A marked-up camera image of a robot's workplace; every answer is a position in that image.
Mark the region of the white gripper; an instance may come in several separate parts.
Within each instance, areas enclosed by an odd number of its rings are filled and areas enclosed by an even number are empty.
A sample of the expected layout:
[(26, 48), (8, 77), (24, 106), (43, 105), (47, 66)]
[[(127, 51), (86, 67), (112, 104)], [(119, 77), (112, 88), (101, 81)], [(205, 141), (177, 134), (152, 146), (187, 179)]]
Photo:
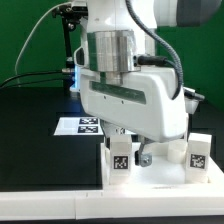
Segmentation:
[(152, 164), (152, 154), (145, 151), (152, 140), (166, 142), (182, 137), (187, 129), (186, 115), (204, 99), (194, 90), (179, 86), (172, 68), (92, 71), (81, 48), (74, 52), (74, 62), (80, 67), (82, 106), (86, 113), (101, 119), (104, 135), (122, 135), (127, 129), (144, 136), (134, 154), (136, 166)]

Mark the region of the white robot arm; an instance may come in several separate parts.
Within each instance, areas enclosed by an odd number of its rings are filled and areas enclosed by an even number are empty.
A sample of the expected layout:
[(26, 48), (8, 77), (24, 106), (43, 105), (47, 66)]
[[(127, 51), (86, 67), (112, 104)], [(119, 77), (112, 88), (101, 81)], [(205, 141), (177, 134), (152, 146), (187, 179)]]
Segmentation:
[(71, 0), (80, 15), (82, 59), (80, 95), (86, 113), (103, 121), (106, 137), (115, 125), (143, 142), (135, 164), (146, 167), (150, 141), (181, 138), (192, 113), (204, 99), (183, 84), (176, 51), (155, 30), (194, 27), (207, 22), (222, 0)]

